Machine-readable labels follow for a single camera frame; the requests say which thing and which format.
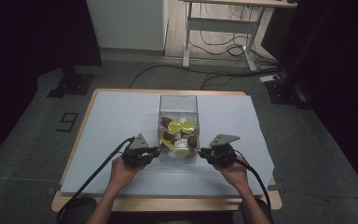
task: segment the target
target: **forearm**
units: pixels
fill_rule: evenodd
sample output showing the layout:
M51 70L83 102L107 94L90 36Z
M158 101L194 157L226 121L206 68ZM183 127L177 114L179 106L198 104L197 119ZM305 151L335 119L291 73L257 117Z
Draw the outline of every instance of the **forearm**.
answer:
M117 189L107 189L101 201L95 208L94 213L88 220L88 224L102 224L106 223L112 212L113 202L118 194Z
M249 187L237 188L237 190L242 197L242 212L246 219L245 223L269 223L255 200L252 190Z

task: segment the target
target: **box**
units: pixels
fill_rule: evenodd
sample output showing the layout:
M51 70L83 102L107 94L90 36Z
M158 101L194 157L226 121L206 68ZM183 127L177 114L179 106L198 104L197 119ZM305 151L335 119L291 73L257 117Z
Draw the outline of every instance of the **box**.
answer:
M161 95L158 143L161 161L194 162L200 136L197 96Z

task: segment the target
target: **desk leg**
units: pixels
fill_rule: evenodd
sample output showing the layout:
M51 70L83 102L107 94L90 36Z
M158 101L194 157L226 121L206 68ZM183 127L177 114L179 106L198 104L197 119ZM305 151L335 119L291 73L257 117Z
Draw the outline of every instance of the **desk leg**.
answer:
M251 69L251 72L256 72L257 68L255 67L254 57L251 52L252 45L255 42L255 36L257 35L258 27L260 26L261 18L264 14L264 7L260 8L260 13L257 16L257 19L255 20L255 26L253 28L253 31L251 33L251 38L249 39L248 43L246 44L246 47L243 47L243 51L245 53L246 61L249 64L249 68Z
M183 67L189 67L190 65L190 26L191 26L191 11L193 4L190 2L188 5L188 15L187 15L187 26L186 26L186 41L185 47L183 49Z

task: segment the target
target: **hand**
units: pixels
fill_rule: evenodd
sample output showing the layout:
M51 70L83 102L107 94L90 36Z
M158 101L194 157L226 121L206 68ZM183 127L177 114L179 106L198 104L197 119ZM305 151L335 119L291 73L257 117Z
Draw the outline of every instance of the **hand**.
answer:
M246 160L242 156L237 155L237 159L243 162ZM225 180L232 185L236 189L248 189L248 175L246 173L246 168L242 165L234 162L230 166L225 169L220 167L214 167L214 169L218 170Z
M119 192L122 188L126 187L133 180L139 171L145 167L138 167L136 169L127 166L123 159L120 157L112 161L112 171L110 173L110 180L106 190Z

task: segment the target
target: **wooden desk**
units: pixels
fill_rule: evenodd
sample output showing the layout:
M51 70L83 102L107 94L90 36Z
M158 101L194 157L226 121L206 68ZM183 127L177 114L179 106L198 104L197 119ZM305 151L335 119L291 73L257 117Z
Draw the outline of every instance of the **wooden desk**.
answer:
M77 135L72 153L66 164L66 168L62 175L60 184L67 174L72 158L75 155L76 148L80 137L85 128L87 119L92 109L93 103L99 91L126 91L126 92L149 92L149 93L170 93L170 94L186 94L186 95L245 95L241 91L160 91L160 90L122 90L122 89L98 89L96 90L89 103L86 111L85 118L81 124L79 133ZM275 185L275 181L271 179L270 185ZM280 209L282 201L279 191L269 191L268 195L271 200L272 209ZM58 212L63 205L69 201L71 197L63 195L57 191L52 202L51 208L53 211ZM161 212L161 211L222 211L222 210L239 210L241 199L239 198L167 198L167 197L129 197L119 196L115 199L112 211L122 212Z
M289 4L286 0L182 0L188 2L188 15L186 27L186 42L183 53L183 67L189 67L190 61L190 32L195 31L211 31L235 34L249 34L250 39L247 45L243 46L243 51L249 68L252 72L257 71L253 55L251 52L252 45L255 42L255 36L260 25L261 18L263 17L265 7L296 7L297 4ZM206 18L193 18L191 16L193 3L207 3L207 4L221 4L221 5L237 5L237 6L250 6L260 7L260 12L255 21L232 21L232 20L218 20Z

